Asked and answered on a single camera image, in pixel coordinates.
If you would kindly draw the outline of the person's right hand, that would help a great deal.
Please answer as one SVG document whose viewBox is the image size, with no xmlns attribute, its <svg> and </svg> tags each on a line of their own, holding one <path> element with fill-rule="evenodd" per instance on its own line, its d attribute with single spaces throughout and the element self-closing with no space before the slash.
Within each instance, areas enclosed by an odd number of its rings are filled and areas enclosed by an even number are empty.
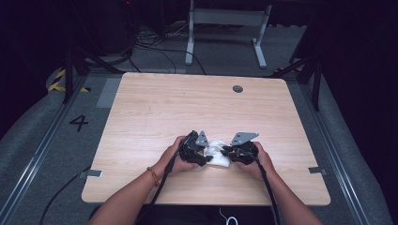
<svg viewBox="0 0 398 225">
<path fill-rule="evenodd" d="M 258 149 L 258 161 L 266 171 L 267 179 L 270 179 L 276 174 L 276 170 L 273 166 L 271 158 L 269 157 L 269 154 L 264 150 L 260 142 L 254 142 L 254 144 Z M 245 165 L 241 162 L 236 162 L 236 165 L 245 173 L 250 174 L 253 178 L 257 180 L 262 180 L 262 173 L 256 162 L 253 162 L 249 165 Z"/>
</svg>

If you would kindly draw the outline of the white sock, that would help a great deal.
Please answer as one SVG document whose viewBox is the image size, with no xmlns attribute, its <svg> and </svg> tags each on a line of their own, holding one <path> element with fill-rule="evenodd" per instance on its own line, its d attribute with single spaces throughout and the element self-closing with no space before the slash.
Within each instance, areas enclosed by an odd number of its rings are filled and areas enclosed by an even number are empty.
<svg viewBox="0 0 398 225">
<path fill-rule="evenodd" d="M 225 146 L 223 141 L 215 140 L 209 144 L 204 150 L 205 157 L 211 157 L 208 162 L 209 165 L 221 166 L 228 168 L 230 166 L 230 159 L 222 154 L 222 149 Z"/>
</svg>

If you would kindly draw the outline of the grey floor tape patch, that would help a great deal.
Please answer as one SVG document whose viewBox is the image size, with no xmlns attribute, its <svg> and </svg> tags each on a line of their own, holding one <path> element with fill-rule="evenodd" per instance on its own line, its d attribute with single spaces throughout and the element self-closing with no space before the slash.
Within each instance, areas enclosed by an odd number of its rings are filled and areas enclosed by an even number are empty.
<svg viewBox="0 0 398 225">
<path fill-rule="evenodd" d="M 97 102 L 98 108 L 112 107 L 120 82 L 121 80 L 118 78 L 109 78 L 106 80 L 99 95 L 99 99 Z"/>
</svg>

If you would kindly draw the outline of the person's left hand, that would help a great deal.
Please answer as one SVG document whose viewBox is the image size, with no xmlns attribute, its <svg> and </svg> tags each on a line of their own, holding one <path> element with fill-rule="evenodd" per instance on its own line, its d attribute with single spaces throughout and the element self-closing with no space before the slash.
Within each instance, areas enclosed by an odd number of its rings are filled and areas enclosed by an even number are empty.
<svg viewBox="0 0 398 225">
<path fill-rule="evenodd" d="M 184 136 L 178 136 L 174 143 L 166 148 L 158 162 L 153 166 L 153 169 L 158 177 L 163 177 L 167 164 L 173 158 L 173 155 L 175 154 L 177 148 L 184 139 Z M 194 170 L 196 168 L 198 168 L 197 164 L 186 162 L 180 156 L 176 156 L 173 168 L 170 171 L 170 175 Z"/>
</svg>

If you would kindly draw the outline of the yellow black floor tape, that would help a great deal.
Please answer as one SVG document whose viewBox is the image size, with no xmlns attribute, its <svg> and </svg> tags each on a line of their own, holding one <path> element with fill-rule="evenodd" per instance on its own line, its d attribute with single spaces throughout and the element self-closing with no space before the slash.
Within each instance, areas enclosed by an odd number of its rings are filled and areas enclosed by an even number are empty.
<svg viewBox="0 0 398 225">
<path fill-rule="evenodd" d="M 64 68 L 61 68 L 56 75 L 54 76 L 53 81 L 50 83 L 48 90 L 49 91 L 60 91 L 60 92 L 66 92 L 67 88 L 65 86 L 61 86 L 60 82 L 61 80 L 66 76 L 66 70 Z"/>
</svg>

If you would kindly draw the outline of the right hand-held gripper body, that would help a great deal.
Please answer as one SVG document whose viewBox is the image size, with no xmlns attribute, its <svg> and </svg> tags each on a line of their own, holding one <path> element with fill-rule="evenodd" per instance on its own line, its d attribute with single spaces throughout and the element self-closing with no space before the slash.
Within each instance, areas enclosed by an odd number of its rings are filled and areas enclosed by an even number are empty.
<svg viewBox="0 0 398 225">
<path fill-rule="evenodd" d="M 224 146 L 222 150 L 233 151 L 234 155 L 228 157 L 233 162 L 241 162 L 249 165 L 258 159 L 258 149 L 252 139 L 258 137 L 254 132 L 238 132 L 229 146 Z"/>
</svg>

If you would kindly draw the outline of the white metal desk frame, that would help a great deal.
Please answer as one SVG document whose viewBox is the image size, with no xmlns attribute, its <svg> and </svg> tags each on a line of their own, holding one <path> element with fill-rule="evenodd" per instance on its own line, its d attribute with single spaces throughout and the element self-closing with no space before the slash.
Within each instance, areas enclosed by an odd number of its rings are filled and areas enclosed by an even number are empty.
<svg viewBox="0 0 398 225">
<path fill-rule="evenodd" d="M 196 24 L 224 24 L 256 26 L 259 28 L 258 37 L 252 39 L 252 45 L 260 68 L 268 66 L 261 44 L 267 28 L 272 5 L 267 4 L 264 10 L 249 11 L 237 9 L 200 8 L 195 0 L 190 0 L 189 9 L 189 37 L 187 43 L 185 64 L 190 66 L 194 51 L 194 26 Z"/>
</svg>

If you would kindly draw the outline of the person's dark clothing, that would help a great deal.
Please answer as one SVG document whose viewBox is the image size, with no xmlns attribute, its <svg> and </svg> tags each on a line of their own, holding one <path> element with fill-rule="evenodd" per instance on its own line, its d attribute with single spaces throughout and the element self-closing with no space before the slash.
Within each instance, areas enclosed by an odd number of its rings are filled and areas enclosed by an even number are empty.
<svg viewBox="0 0 398 225">
<path fill-rule="evenodd" d="M 155 205 L 131 225 L 276 225 L 269 206 Z"/>
</svg>

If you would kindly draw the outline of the metal table bracket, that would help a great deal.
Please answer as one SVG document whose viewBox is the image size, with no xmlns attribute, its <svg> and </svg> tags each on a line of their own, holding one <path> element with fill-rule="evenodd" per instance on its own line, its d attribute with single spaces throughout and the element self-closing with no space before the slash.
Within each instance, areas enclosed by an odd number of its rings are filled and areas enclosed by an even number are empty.
<svg viewBox="0 0 398 225">
<path fill-rule="evenodd" d="M 88 177 L 100 178 L 101 176 L 102 176 L 102 171 L 91 170 L 91 169 L 84 170 L 79 173 L 79 177 L 83 179 Z"/>
<path fill-rule="evenodd" d="M 320 173 L 322 176 L 326 176 L 329 174 L 325 169 L 320 168 L 320 167 L 311 167 L 311 168 L 308 168 L 308 170 L 309 170 L 309 173 Z"/>
</svg>

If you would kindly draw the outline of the metal floor rail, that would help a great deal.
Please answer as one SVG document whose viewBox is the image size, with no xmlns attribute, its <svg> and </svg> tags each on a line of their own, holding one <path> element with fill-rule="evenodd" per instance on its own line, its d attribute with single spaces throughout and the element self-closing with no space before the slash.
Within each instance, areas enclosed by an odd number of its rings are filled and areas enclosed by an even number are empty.
<svg viewBox="0 0 398 225">
<path fill-rule="evenodd" d="M 34 155 L 25 166 L 22 175 L 19 177 L 18 183 L 9 194 L 7 201 L 0 210 L 0 225 L 8 225 L 10 223 L 26 191 L 29 189 L 32 181 L 34 180 L 43 160 L 46 158 L 46 155 L 54 142 L 54 137 L 59 130 L 61 123 L 66 117 L 66 114 L 73 104 L 75 98 L 80 93 L 85 81 L 86 77 L 78 77 L 72 84 L 72 87 L 70 88 L 71 93 L 68 94 L 68 101 L 60 105 L 59 110 L 54 116 L 54 119 L 42 140 L 40 141 Z"/>
<path fill-rule="evenodd" d="M 330 137 L 329 131 L 326 127 L 326 124 L 320 114 L 313 105 L 312 102 L 312 92 L 306 85 L 300 85 L 299 89 L 305 98 L 307 105 L 310 109 L 310 112 L 314 118 L 314 121 L 320 131 L 322 139 L 327 147 L 327 155 L 329 158 L 329 162 L 331 167 L 333 168 L 336 179 L 339 183 L 339 186 L 344 194 L 345 201 L 353 215 L 353 218 L 356 222 L 356 225 L 370 225 L 369 219 L 367 218 L 365 211 L 360 203 L 358 195 L 352 185 L 351 179 L 344 168 L 344 164 L 341 161 L 341 158 L 337 152 L 337 149 Z"/>
</svg>

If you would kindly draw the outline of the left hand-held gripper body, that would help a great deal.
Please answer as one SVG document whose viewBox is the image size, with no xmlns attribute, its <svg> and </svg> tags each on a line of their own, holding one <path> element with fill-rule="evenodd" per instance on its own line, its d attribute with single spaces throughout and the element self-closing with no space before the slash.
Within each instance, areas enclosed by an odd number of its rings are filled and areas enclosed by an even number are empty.
<svg viewBox="0 0 398 225">
<path fill-rule="evenodd" d="M 178 152 L 184 161 L 204 166 L 206 163 L 204 162 L 204 156 L 201 155 L 200 152 L 206 147 L 208 147 L 208 140 L 205 132 L 201 131 L 197 133 L 193 130 L 180 143 Z"/>
</svg>

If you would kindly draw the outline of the black tripod stand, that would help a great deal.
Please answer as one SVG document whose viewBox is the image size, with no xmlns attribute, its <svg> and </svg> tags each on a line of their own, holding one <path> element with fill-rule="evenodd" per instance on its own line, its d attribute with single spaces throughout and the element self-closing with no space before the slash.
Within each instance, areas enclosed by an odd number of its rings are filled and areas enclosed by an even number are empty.
<svg viewBox="0 0 398 225">
<path fill-rule="evenodd" d="M 283 75 L 299 67 L 302 67 L 302 70 L 297 77 L 299 83 L 307 83 L 311 78 L 314 78 L 312 103 L 314 105 L 314 108 L 318 111 L 322 66 L 320 60 L 317 57 L 312 56 L 300 59 L 288 67 L 274 71 L 273 74 L 270 75 L 270 78 L 281 78 Z"/>
<path fill-rule="evenodd" d="M 66 63 L 65 63 L 66 93 L 63 101 L 64 104 L 69 102 L 74 92 L 73 70 L 76 69 L 77 73 L 81 76 L 86 76 L 89 73 L 88 63 L 85 61 L 86 58 L 92 60 L 94 63 L 98 64 L 101 68 L 104 68 L 105 70 L 111 73 L 123 74 L 122 70 L 113 67 L 110 63 L 105 62 L 95 54 L 83 48 L 73 47 L 68 49 L 66 54 Z"/>
</svg>

